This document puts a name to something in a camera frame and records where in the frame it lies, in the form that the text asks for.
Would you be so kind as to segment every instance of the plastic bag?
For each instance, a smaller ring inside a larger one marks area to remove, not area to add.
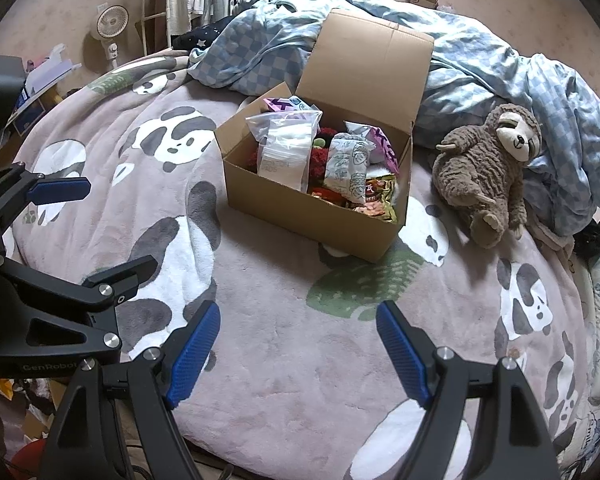
[[[366,169],[375,144],[363,136],[337,134],[331,139],[324,187],[354,204],[365,204]]]
[[[246,118],[259,142],[258,175],[306,193],[309,158],[321,116],[319,110],[290,110]]]
[[[371,164],[385,163],[391,173],[398,174],[400,171],[398,168],[398,159],[395,156],[394,149],[391,147],[391,143],[387,136],[384,134],[381,128],[377,126],[369,126],[368,124],[358,124],[345,121],[344,125],[347,127],[347,131],[350,134],[360,135],[366,137],[375,144],[374,150],[369,156],[369,162]]]

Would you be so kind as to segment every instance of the screw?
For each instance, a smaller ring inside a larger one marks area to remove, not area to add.
[[[107,283],[101,283],[98,287],[98,290],[103,296],[110,296],[111,294],[113,294],[113,289],[111,288],[111,285],[107,285]]]
[[[440,359],[443,361],[449,361],[449,359],[453,359],[456,355],[448,346],[441,346],[436,350],[436,354],[438,354],[438,357],[440,357]]]
[[[80,370],[84,370],[88,372],[89,370],[93,370],[93,367],[96,365],[96,361],[93,357],[87,357],[80,361]]]
[[[507,370],[515,370],[518,368],[518,363],[511,357],[503,357],[501,363]]]
[[[157,346],[147,348],[144,352],[142,352],[142,357],[144,357],[147,361],[155,361],[158,357],[160,357],[160,349]]]
[[[104,344],[107,345],[109,348],[118,348],[118,346],[120,345],[120,338],[113,332],[107,332],[104,335],[103,339]]]

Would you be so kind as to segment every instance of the sloth plush toy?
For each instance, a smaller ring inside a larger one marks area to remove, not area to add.
[[[433,183],[469,226],[474,241],[495,246],[509,228],[520,239],[526,223],[522,168],[540,153],[542,133],[521,106],[495,108],[483,126],[462,126],[437,145]]]

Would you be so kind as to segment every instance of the gingham fabric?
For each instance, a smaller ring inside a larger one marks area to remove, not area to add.
[[[246,95],[283,81],[295,88],[335,7],[362,9],[434,38],[415,144],[432,148],[458,126],[482,124],[503,102],[529,108],[544,143],[525,171],[525,198],[558,235],[589,223],[600,208],[600,99],[573,68],[543,54],[520,56],[477,20],[393,0],[239,0],[239,15],[213,45],[191,53],[189,73]]]

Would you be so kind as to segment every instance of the floor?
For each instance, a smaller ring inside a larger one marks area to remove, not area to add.
[[[574,67],[600,97],[600,30],[578,0],[441,0],[477,18],[521,54],[537,52]],[[33,59],[64,43],[82,63],[61,90],[83,86],[107,70],[102,46],[89,34],[96,6],[125,6],[130,25],[119,41],[120,61],[142,55],[134,26],[141,0],[17,0],[0,23],[0,54]]]
[[[67,57],[82,67],[62,81],[61,90],[84,86],[108,70],[102,45],[90,35],[96,7],[106,2],[122,5],[129,12],[129,25],[116,41],[122,63],[142,56],[134,27],[140,19],[141,1],[17,0],[0,22],[0,54],[36,59],[64,43]]]

